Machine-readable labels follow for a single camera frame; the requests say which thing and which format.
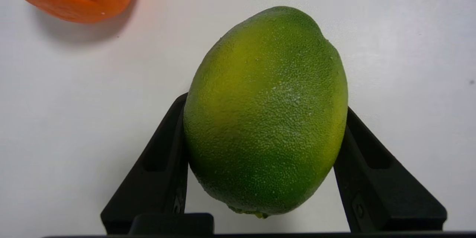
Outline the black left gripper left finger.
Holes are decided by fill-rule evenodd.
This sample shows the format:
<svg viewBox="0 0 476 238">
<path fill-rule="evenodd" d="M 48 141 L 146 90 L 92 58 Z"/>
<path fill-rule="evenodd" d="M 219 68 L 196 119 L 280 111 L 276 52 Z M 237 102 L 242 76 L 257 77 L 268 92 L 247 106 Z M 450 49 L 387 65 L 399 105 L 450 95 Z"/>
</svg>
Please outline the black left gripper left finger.
<svg viewBox="0 0 476 238">
<path fill-rule="evenodd" d="M 209 213 L 185 213 L 188 157 L 180 95 L 100 214 L 108 235 L 213 235 Z"/>
</svg>

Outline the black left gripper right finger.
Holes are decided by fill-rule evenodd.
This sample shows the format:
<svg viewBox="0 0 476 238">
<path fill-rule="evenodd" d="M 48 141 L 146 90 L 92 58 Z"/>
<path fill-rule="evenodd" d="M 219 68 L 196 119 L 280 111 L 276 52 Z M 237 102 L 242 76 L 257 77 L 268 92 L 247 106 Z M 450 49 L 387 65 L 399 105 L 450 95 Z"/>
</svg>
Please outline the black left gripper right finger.
<svg viewBox="0 0 476 238">
<path fill-rule="evenodd" d="M 351 109 L 334 173 L 352 233 L 442 231 L 446 208 Z"/>
</svg>

